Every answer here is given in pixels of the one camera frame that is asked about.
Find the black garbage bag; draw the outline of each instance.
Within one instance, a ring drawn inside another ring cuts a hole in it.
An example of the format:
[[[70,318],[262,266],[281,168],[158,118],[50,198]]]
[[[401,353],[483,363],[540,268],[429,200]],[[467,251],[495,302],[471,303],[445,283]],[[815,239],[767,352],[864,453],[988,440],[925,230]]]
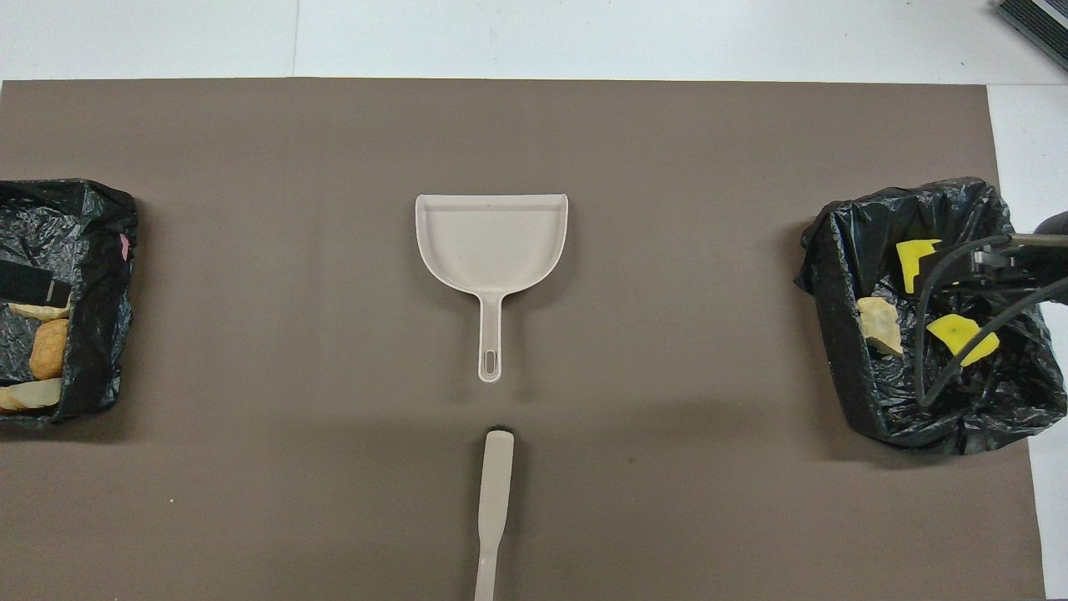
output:
[[[119,358],[130,328],[137,246],[130,194],[87,179],[0,181],[0,259],[51,270],[72,285],[72,311],[57,406],[0,415],[42,428],[107,410],[119,398]],[[0,385],[34,380],[29,368],[41,322],[0,299]]]
[[[1065,415],[1064,379],[1038,307],[998,331],[998,351],[964,368],[933,405],[922,408],[915,399],[915,299],[905,295],[895,244],[921,238],[958,243],[1012,231],[1005,201],[975,177],[886,188],[823,207],[802,235],[806,252],[795,282],[816,299],[831,376],[850,428],[898,448],[967,455],[1037,434]],[[857,299],[865,296],[880,296],[897,309],[902,358],[865,344],[857,310]],[[998,295],[934,295],[923,319],[958,314],[981,327],[1011,303]],[[930,335],[925,339],[924,382],[929,385],[953,354]]]

